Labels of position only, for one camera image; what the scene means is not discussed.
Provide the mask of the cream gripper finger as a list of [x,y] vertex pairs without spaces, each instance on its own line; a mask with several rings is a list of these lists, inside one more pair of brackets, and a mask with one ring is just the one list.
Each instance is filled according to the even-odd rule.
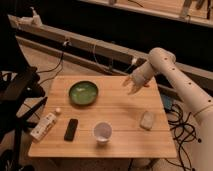
[[137,93],[141,89],[140,85],[132,84],[132,88],[129,92],[129,95]]

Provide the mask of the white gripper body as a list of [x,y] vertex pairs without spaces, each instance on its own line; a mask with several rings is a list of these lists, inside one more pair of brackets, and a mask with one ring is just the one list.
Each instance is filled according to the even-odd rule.
[[149,82],[147,71],[140,68],[135,69],[130,74],[130,77],[133,83],[137,86],[145,86]]

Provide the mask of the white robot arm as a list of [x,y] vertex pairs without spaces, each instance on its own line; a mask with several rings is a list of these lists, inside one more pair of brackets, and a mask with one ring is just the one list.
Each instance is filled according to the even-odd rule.
[[213,97],[207,94],[175,65],[175,55],[163,48],[153,48],[147,61],[136,68],[126,79],[133,82],[131,94],[160,73],[178,93],[200,125],[201,143],[194,147],[196,171],[213,171]]

